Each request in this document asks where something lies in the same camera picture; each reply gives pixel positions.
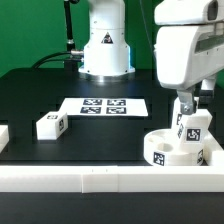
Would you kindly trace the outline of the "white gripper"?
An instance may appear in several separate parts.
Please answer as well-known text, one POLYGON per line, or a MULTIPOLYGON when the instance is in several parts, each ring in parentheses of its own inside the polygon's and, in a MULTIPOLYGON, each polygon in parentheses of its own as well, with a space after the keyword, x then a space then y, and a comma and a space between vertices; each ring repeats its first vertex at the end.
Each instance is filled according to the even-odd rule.
POLYGON ((154 19, 160 26, 155 44, 158 80, 164 88, 178 90, 180 112, 192 115, 197 102, 191 86, 204 79, 199 98, 209 104, 217 80, 213 74, 224 69, 224 0, 163 0, 154 19))

